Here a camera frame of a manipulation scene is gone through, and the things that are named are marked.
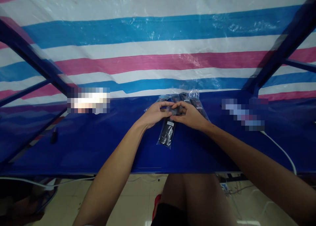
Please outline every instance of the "red shoe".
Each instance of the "red shoe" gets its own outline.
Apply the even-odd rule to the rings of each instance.
[[[157,212],[157,206],[160,202],[161,199],[161,194],[159,194],[158,196],[156,196],[155,198],[155,207],[154,207],[154,211],[152,212],[152,220],[154,220],[154,217],[156,216],[156,212]]]

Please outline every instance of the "blue metal frame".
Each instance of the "blue metal frame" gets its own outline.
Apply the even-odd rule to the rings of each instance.
[[[32,66],[39,74],[41,74],[46,80],[35,84],[29,88],[26,88],[16,94],[13,94],[5,99],[0,100],[0,107],[4,106],[18,98],[25,96],[49,83],[55,86],[61,93],[67,95],[69,86],[58,76],[54,71],[56,68],[54,65],[41,59],[30,47],[30,45],[12,28],[0,20],[0,41],[7,44],[13,51],[15,51],[21,58],[23,58],[30,66]],[[3,167],[11,159],[13,159],[25,146],[33,141],[39,134],[41,134],[46,128],[48,128],[55,120],[57,120],[64,112],[67,111],[67,107],[56,115],[52,120],[45,124],[40,130],[32,135],[25,143],[23,143],[15,152],[8,156],[2,163]]]
[[[0,107],[8,104],[8,103],[11,103],[12,101],[18,99],[18,98],[21,98],[23,97],[24,95],[27,95],[28,93],[31,93],[39,88],[42,88],[43,86],[45,85],[48,85],[49,83],[51,83],[52,79],[48,79],[48,80],[44,80],[40,83],[37,83],[36,85],[33,85],[27,89],[24,89],[24,90],[21,90],[20,92],[16,93],[16,94],[13,94],[7,98],[4,98],[2,100],[0,100]]]
[[[48,128],[51,124],[54,123],[64,112],[67,111],[67,108],[63,109],[60,113],[58,113],[52,120],[50,120],[48,123],[46,123],[40,130],[38,130],[34,135],[32,135],[25,143],[23,143],[15,152],[13,152],[11,155],[9,155],[2,163],[1,165],[4,165],[8,162],[10,162],[11,159],[13,159],[21,150],[23,150],[31,141],[33,141],[37,136],[39,136],[46,128]]]
[[[316,28],[316,0],[312,0],[309,6],[304,8],[303,15],[300,19],[293,21],[294,25],[290,26],[288,36],[280,45],[280,47],[274,52],[267,63],[264,65],[260,73],[250,85],[247,90],[258,96],[259,89],[270,79],[270,77],[280,68],[282,64],[287,64],[300,69],[316,72],[316,66],[307,63],[301,63],[293,60],[289,60],[289,56],[298,48],[298,46],[313,32]]]
[[[49,61],[43,60],[30,48],[29,44],[12,28],[0,20],[0,41],[7,44],[21,58],[23,58],[38,73],[55,86],[64,95],[67,94],[69,86],[55,73],[54,65]],[[12,95],[10,100],[17,99],[17,94]]]

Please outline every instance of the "finger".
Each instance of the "finger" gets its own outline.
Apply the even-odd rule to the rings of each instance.
[[[180,109],[180,113],[186,113],[187,109]]]
[[[176,122],[181,122],[183,123],[183,119],[185,116],[171,116],[171,120],[176,121]]]
[[[182,107],[184,107],[184,108],[187,109],[190,105],[191,105],[191,104],[188,104],[188,103],[186,103],[186,102],[180,101],[180,102],[177,102],[176,104],[174,104],[174,105],[172,106],[172,109],[175,109],[176,107],[179,107],[179,106],[182,106]]]
[[[172,115],[172,112],[161,112],[161,117],[169,117]]]
[[[164,107],[164,106],[172,106],[174,105],[174,102],[168,102],[168,101],[163,101],[163,102],[158,102],[159,107]]]

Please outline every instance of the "hand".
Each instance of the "hand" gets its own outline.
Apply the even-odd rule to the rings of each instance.
[[[210,122],[206,120],[192,104],[180,101],[174,104],[172,108],[175,109],[179,106],[183,107],[181,112],[185,113],[185,116],[171,116],[170,118],[173,121],[181,122],[184,125],[199,131],[203,131],[204,128],[210,124]]]
[[[146,129],[153,127],[157,122],[159,122],[164,117],[170,117],[172,112],[166,112],[166,110],[161,109],[164,106],[172,106],[174,102],[157,102],[149,107],[149,109],[135,122],[144,126]]]

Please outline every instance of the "blue stripe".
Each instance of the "blue stripe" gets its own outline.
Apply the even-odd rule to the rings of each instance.
[[[54,72],[57,74],[62,74],[62,72],[56,69],[54,66]],[[18,62],[8,66],[0,67],[0,82],[1,81],[22,81],[34,76],[40,76],[33,67],[31,67],[27,62]]]
[[[292,84],[292,83],[309,83],[316,82],[316,73],[314,72],[302,72],[302,73],[291,73],[284,75],[272,76],[263,86],[269,87],[274,85]]]
[[[52,21],[24,26],[23,29],[41,48],[279,35],[285,31],[300,7],[223,14]]]
[[[149,89],[168,89],[187,86],[188,89],[242,89],[248,78],[204,78],[197,80],[175,80],[175,79],[157,79],[157,80],[138,80],[118,84],[115,81],[104,81],[78,85],[80,87],[107,87],[111,92],[124,91],[125,93],[134,93]]]

